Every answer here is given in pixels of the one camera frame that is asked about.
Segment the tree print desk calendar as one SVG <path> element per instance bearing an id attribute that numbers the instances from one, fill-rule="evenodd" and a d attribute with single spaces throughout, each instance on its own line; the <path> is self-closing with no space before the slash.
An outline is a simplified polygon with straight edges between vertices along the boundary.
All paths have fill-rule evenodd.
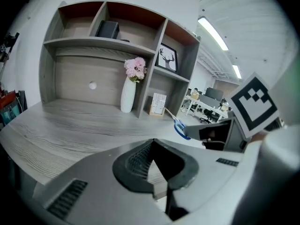
<path id="1" fill-rule="evenodd" d="M 162 117 L 165 113 L 166 95 L 154 93 L 150 105 L 149 115 Z"/>

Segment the grey wooden desk hutch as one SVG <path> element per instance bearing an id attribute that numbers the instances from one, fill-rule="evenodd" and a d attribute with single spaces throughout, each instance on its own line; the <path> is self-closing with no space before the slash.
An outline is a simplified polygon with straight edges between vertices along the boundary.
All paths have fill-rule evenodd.
<path id="1" fill-rule="evenodd" d="M 102 20 L 119 24 L 117 39 L 96 37 Z M 177 52 L 178 72 L 155 66 L 160 44 Z M 39 87 L 43 103 L 70 99 L 120 106 L 126 80 L 125 60 L 141 57 L 145 78 L 136 86 L 133 111 L 150 110 L 154 93 L 166 95 L 177 114 L 188 91 L 200 41 L 173 20 L 152 10 L 116 1 L 62 2 L 42 45 Z M 89 83 L 97 84 L 95 90 Z"/>

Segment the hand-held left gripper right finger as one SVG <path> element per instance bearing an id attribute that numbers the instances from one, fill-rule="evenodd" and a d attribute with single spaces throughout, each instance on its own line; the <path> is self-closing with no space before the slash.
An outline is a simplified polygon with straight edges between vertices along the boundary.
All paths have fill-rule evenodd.
<path id="1" fill-rule="evenodd" d="M 194 181 L 173 193 L 177 205 L 188 211 L 177 222 L 232 222 L 255 169 L 256 143 L 238 153 L 163 142 L 191 155 L 199 164 Z"/>

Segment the black tripod rig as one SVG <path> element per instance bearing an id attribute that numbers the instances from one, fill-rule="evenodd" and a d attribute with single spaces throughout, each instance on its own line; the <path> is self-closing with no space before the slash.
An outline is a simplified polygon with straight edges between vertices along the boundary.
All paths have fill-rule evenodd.
<path id="1" fill-rule="evenodd" d="M 12 36 L 7 33 L 0 43 L 0 62 L 5 62 L 8 59 L 9 54 L 12 52 L 13 46 L 15 45 L 20 33 L 16 33 Z"/>

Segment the black swivel office chair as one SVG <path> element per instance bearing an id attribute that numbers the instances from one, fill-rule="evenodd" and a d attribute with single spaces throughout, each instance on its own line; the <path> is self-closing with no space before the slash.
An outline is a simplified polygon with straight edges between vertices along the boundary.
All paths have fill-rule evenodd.
<path id="1" fill-rule="evenodd" d="M 211 124 L 215 122 L 212 113 L 213 113 L 212 110 L 205 109 L 203 111 L 203 114 L 206 116 L 206 118 L 200 118 L 200 122 L 201 123 L 205 122 L 206 124 Z"/>

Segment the framed deer picture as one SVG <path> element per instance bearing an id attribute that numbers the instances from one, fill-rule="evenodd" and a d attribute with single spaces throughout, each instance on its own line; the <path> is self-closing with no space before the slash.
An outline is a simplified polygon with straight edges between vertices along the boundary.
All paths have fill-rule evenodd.
<path id="1" fill-rule="evenodd" d="M 155 66 L 176 74 L 178 72 L 177 52 L 171 47 L 161 43 Z"/>

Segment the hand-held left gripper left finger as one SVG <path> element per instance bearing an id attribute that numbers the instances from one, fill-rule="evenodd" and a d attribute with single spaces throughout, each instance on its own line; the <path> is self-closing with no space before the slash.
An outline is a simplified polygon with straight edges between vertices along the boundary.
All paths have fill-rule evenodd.
<path id="1" fill-rule="evenodd" d="M 46 225 L 168 225 L 152 194 L 134 193 L 113 174 L 113 163 L 144 141 L 89 155 L 48 182 L 35 214 Z"/>

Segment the large black monitor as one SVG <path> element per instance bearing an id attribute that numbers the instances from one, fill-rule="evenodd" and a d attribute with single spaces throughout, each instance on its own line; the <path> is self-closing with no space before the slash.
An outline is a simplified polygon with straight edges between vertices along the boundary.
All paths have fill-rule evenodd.
<path id="1" fill-rule="evenodd" d="M 210 88 L 210 87 L 208 87 L 206 89 L 206 92 L 205 92 L 205 95 L 207 97 L 210 97 L 210 98 L 215 99 L 217 101 L 221 101 L 222 100 L 223 94 L 224 94 L 223 91 L 217 90 L 217 89 L 214 89 L 214 88 Z"/>

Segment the long white office desk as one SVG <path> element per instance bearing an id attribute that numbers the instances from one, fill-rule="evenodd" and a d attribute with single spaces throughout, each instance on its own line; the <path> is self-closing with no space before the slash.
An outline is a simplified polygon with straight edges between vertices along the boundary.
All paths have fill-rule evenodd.
<path id="1" fill-rule="evenodd" d="M 189 100 L 189 106 L 188 106 L 188 108 L 186 110 L 185 116 L 188 115 L 188 113 L 189 113 L 192 105 L 196 104 L 196 110 L 195 111 L 197 111 L 198 107 L 200 106 L 202 109 L 207 109 L 209 111 L 213 111 L 213 112 L 219 114 L 220 116 L 219 116 L 219 118 L 217 120 L 218 122 L 220 120 L 222 120 L 222 119 L 227 119 L 228 118 L 228 114 L 226 112 L 223 112 L 223 111 L 221 111 L 221 110 L 219 110 L 217 108 L 211 107 L 211 106 L 209 106 L 209 105 L 207 105 L 207 104 L 205 104 L 205 103 L 203 103 L 203 102 L 201 102 L 199 100 L 191 98 L 190 96 L 185 96 L 185 99 Z"/>

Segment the dark desk partition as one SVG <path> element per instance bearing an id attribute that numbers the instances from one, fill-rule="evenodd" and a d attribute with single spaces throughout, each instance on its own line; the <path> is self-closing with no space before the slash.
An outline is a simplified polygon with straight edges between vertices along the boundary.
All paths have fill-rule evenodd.
<path id="1" fill-rule="evenodd" d="M 220 105 L 220 101 L 218 101 L 216 99 L 213 99 L 213 98 L 210 98 L 210 97 L 208 97 L 206 95 L 203 95 L 203 94 L 199 95 L 198 100 L 205 103 L 206 105 L 208 105 L 210 107 L 214 107 L 214 108 L 219 108 L 219 105 Z"/>

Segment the black box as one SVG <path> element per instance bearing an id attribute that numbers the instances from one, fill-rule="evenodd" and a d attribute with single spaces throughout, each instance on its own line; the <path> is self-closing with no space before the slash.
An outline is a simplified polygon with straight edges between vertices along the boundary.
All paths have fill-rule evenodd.
<path id="1" fill-rule="evenodd" d="M 117 22 L 102 20 L 96 32 L 96 37 L 117 39 L 119 31 Z"/>

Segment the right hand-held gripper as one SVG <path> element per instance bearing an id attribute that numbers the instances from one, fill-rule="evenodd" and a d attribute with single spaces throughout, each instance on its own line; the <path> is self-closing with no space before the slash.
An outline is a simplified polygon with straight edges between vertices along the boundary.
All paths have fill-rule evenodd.
<path id="1" fill-rule="evenodd" d="M 254 72 L 226 99 L 228 118 L 216 123 L 186 126 L 185 136 L 201 140 L 206 149 L 243 152 L 251 138 L 278 117 L 266 82 Z"/>

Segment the white ceramic vase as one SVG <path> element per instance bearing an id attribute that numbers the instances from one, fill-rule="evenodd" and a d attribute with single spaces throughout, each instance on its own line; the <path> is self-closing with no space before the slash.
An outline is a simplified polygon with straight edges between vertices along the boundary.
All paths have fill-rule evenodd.
<path id="1" fill-rule="evenodd" d="M 132 110 L 135 98 L 136 83 L 126 78 L 121 94 L 120 109 L 123 113 L 129 113 Z"/>

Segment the pink flower bouquet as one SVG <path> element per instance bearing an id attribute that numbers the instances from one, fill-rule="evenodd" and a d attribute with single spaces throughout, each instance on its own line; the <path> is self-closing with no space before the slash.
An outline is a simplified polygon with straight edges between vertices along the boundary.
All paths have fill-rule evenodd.
<path id="1" fill-rule="evenodd" d="M 140 83 L 147 73 L 146 62 L 141 57 L 125 60 L 124 68 L 126 69 L 127 77 L 134 83 Z"/>

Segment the blue handled scissors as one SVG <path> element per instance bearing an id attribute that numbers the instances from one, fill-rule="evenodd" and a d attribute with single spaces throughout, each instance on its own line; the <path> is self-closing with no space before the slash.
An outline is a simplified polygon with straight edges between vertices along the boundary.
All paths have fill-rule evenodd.
<path id="1" fill-rule="evenodd" d="M 185 125 L 175 115 L 173 115 L 166 107 L 165 107 L 165 111 L 167 111 L 169 113 L 169 115 L 173 118 L 173 121 L 174 121 L 173 127 L 174 127 L 175 131 L 185 140 L 188 140 L 188 141 L 191 140 L 191 138 L 186 136 L 184 133 Z"/>

